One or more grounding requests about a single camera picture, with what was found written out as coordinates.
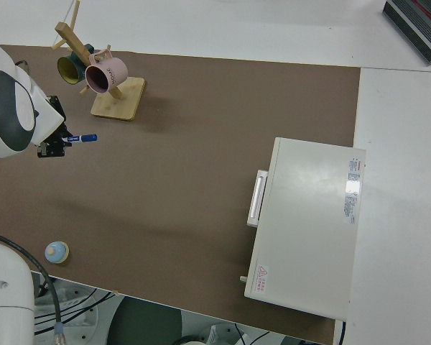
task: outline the brown table mat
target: brown table mat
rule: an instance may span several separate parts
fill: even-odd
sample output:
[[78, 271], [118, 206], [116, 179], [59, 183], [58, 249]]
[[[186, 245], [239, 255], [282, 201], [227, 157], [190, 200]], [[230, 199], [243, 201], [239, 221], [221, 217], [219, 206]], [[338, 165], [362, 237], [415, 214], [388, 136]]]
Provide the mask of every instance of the brown table mat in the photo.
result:
[[30, 147], [0, 160], [0, 234], [50, 274], [209, 316], [331, 344], [333, 320], [244, 297], [256, 171], [275, 137], [352, 146], [358, 68], [118, 52], [147, 81], [133, 122], [90, 115], [95, 97], [57, 73], [66, 50], [5, 46], [58, 95], [73, 134], [64, 158]]

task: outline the white box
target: white box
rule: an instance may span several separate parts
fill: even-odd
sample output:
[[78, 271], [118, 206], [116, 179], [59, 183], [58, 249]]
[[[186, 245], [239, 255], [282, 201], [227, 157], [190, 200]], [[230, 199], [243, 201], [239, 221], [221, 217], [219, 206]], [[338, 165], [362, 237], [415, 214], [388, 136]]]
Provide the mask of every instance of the white box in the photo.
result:
[[246, 297], [346, 320], [365, 158], [276, 138]]

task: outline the mug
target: mug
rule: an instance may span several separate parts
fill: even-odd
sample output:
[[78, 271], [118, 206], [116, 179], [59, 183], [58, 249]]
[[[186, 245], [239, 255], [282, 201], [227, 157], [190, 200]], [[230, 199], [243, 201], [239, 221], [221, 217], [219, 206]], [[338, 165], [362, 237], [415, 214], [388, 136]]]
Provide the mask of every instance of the mug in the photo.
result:
[[[89, 53], [94, 53], [94, 47], [92, 45], [85, 45], [85, 47], [88, 49]], [[57, 70], [62, 79], [72, 85], [85, 79], [86, 66], [74, 52], [70, 55], [62, 56], [57, 60]]]
[[[104, 53], [106, 59], [97, 62], [96, 56]], [[105, 93], [128, 78], [128, 68], [124, 62], [117, 57], [112, 57], [112, 53], [108, 49], [89, 55], [89, 62], [91, 65], [86, 68], [85, 72], [86, 82], [96, 93]]]

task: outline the white table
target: white table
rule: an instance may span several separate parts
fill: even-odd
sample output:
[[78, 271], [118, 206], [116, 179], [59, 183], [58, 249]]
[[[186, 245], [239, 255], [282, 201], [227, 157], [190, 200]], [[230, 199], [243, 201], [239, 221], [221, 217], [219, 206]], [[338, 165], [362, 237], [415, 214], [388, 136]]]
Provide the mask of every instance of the white table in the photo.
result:
[[[51, 45], [70, 2], [0, 1], [0, 43]], [[367, 168], [345, 344], [431, 344], [431, 66], [383, 5], [82, 0], [75, 31], [115, 50], [363, 67], [354, 146]]]

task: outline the pink mug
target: pink mug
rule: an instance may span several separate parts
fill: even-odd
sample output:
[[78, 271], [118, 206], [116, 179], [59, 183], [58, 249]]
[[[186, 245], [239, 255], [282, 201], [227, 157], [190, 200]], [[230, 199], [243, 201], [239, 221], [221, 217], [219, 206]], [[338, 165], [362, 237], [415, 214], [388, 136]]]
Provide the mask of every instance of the pink mug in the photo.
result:
[[[106, 54], [106, 59], [96, 61], [97, 55]], [[117, 87], [128, 78], [128, 68], [123, 61], [112, 57], [108, 49], [89, 55], [89, 65], [85, 77], [89, 87], [96, 93], [105, 93]]]

